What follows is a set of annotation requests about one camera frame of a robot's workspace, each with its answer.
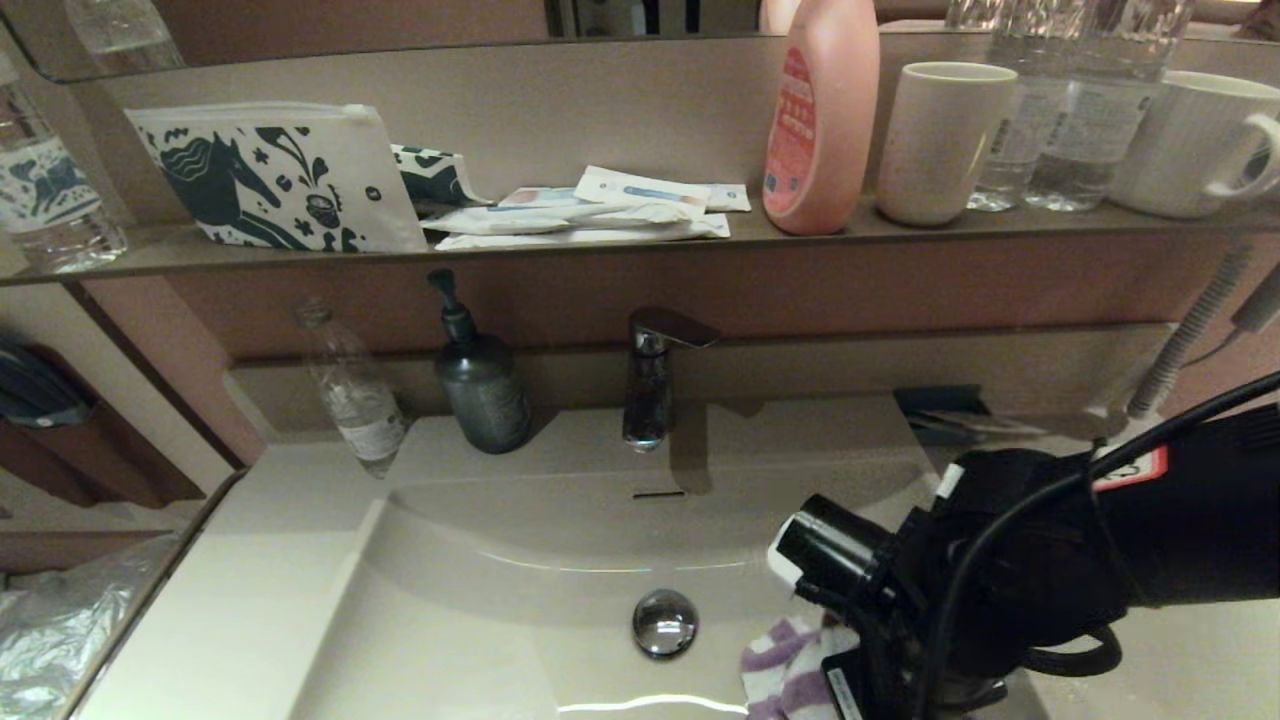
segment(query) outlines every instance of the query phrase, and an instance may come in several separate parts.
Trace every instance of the pink wall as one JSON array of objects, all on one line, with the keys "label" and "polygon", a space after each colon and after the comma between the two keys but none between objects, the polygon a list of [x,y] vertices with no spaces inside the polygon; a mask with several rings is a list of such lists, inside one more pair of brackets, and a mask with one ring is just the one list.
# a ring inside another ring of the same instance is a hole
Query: pink wall
[{"label": "pink wall", "polygon": [[156,0],[193,65],[547,40],[543,0]]},{"label": "pink wall", "polygon": [[[1280,261],[1258,242],[1252,287]],[[291,304],[330,301],[378,352],[439,347],[424,278],[449,265],[481,327],[516,347],[618,345],[631,309],[660,304],[728,338],[840,336],[1175,320],[1212,274],[1224,240],[1078,237],[758,250],[671,249],[436,263],[330,265],[120,278],[93,296],[192,407],[247,461],[261,441],[232,406],[233,361],[297,356]],[[1224,334],[1222,324],[1211,340]],[[1188,372],[1169,409],[1280,366],[1275,333]]]}]

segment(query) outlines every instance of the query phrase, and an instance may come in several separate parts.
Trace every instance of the white mug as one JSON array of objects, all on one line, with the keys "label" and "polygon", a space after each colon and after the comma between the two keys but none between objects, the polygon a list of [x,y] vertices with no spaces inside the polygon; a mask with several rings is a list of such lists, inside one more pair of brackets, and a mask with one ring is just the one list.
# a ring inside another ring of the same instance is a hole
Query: white mug
[{"label": "white mug", "polygon": [[881,156],[876,205],[909,225],[941,225],[964,211],[1018,73],[978,63],[902,68]]},{"label": "white mug", "polygon": [[[1202,218],[1280,181],[1280,90],[1206,73],[1170,72],[1107,197],[1166,218]],[[1261,138],[1266,165],[1242,182]]]}]

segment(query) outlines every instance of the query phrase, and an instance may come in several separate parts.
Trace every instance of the water bottle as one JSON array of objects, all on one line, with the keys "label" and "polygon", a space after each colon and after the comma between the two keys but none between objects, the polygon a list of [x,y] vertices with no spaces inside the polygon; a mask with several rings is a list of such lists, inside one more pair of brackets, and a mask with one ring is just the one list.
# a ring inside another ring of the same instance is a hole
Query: water bottle
[{"label": "water bottle", "polygon": [[293,314],[308,331],[307,368],[329,416],[356,460],[370,475],[383,478],[406,432],[390,386],[360,337],[334,320],[320,299],[303,300]]},{"label": "water bottle", "polygon": [[151,0],[64,0],[76,36],[106,74],[183,67]]},{"label": "water bottle", "polygon": [[124,234],[0,54],[0,231],[38,273],[119,258]]},{"label": "water bottle", "polygon": [[996,131],[970,210],[1016,206],[1066,100],[1087,0],[1005,0],[987,63],[1018,72],[1009,114]]},{"label": "water bottle", "polygon": [[1097,208],[1160,90],[1194,0],[1103,0],[1085,22],[1066,105],[1024,200],[1037,208]]},{"label": "water bottle", "polygon": [[951,0],[947,3],[947,29],[986,29],[996,27],[1002,0]]}]

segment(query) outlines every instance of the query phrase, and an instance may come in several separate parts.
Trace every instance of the white sink basin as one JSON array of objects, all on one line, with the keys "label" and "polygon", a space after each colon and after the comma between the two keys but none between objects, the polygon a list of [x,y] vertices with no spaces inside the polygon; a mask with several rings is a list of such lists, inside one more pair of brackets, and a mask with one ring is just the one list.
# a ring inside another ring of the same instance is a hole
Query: white sink basin
[{"label": "white sink basin", "polygon": [[[745,715],[744,646],[786,615],[815,616],[764,565],[780,524],[822,492],[896,528],[928,502],[922,468],[918,448],[732,473],[713,462],[708,495],[675,498],[634,497],[658,479],[637,473],[396,489],[293,717]],[[686,594],[701,621],[668,661],[631,639],[632,609],[657,588]]]}]

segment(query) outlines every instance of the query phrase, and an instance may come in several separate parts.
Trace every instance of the pump nozzle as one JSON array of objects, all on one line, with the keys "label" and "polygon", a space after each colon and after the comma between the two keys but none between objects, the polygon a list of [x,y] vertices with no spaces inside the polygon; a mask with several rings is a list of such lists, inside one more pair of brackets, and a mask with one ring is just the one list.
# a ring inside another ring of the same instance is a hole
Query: pump nozzle
[{"label": "pump nozzle", "polygon": [[476,334],[476,324],[471,319],[471,311],[467,310],[467,306],[458,302],[458,287],[453,279],[453,270],[448,268],[431,270],[426,275],[426,282],[444,297],[440,320],[444,323],[444,331],[449,333],[449,338],[454,342],[471,342]]},{"label": "pump nozzle", "polygon": [[444,297],[444,311],[453,313],[457,311],[458,306],[458,286],[453,281],[453,270],[448,268],[440,268],[438,270],[431,270],[426,275],[426,282],[431,283],[431,287],[438,290]]}]

